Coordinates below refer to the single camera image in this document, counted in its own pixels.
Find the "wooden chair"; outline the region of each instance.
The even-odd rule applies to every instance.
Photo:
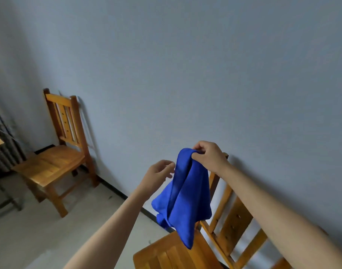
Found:
[[[39,203],[48,198],[60,216],[65,217],[68,211],[62,199],[84,180],[80,179],[60,196],[55,191],[54,182],[68,172],[75,173],[75,169],[83,163],[89,169],[89,178],[93,186],[96,187],[99,182],[86,143],[76,96],[65,98],[50,94],[49,89],[44,89],[44,95],[60,145],[28,159],[13,169],[22,175]],[[66,142],[79,147],[81,152],[66,146]]]
[[[219,177],[211,173],[209,177],[211,200],[219,182]],[[231,269],[242,269],[255,252],[267,240],[267,235],[261,229],[254,239],[242,252],[239,259],[234,261],[230,254],[235,248],[240,237],[253,219],[248,209],[242,201],[236,197],[228,214],[224,225],[218,235],[214,233],[217,223],[225,209],[226,203],[232,195],[232,189],[227,185],[222,199],[210,224],[201,221],[195,227],[195,239],[191,250],[187,249],[180,240],[177,232],[161,238],[153,244],[137,252],[134,257],[136,269],[222,269],[221,264],[214,255],[212,249],[200,233],[201,227],[204,228],[213,245],[221,254],[227,265]],[[291,265],[281,258],[272,269],[291,269]]]

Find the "person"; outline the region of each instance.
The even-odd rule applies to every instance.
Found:
[[[342,269],[342,252],[315,225],[287,208],[233,167],[217,144],[199,141],[192,158],[222,177],[281,254],[296,269]],[[124,249],[143,204],[171,178],[175,163],[161,160],[152,165],[140,185],[109,220],[79,249],[64,269],[112,269]]]

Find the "tile floor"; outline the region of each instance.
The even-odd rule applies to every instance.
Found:
[[[68,176],[57,190],[76,177]],[[92,188],[89,180],[64,199],[69,211],[60,218],[53,205],[38,203],[18,174],[1,180],[23,210],[12,205],[0,210],[0,269],[61,269],[88,238],[119,208],[123,200],[103,185]],[[134,268],[132,256],[168,233],[140,213],[115,268]]]

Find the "table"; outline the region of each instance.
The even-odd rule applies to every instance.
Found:
[[[0,191],[4,194],[4,196],[6,197],[6,201],[2,202],[0,204],[0,209],[5,207],[7,204],[12,203],[13,206],[17,209],[17,210],[21,210],[21,206],[14,200],[14,198],[7,192],[7,190],[3,187],[3,185],[0,183]]]

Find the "blue cloth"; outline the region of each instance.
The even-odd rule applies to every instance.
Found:
[[[174,227],[188,249],[193,246],[195,223],[211,218],[208,171],[184,148],[177,157],[173,180],[151,203],[160,226]]]

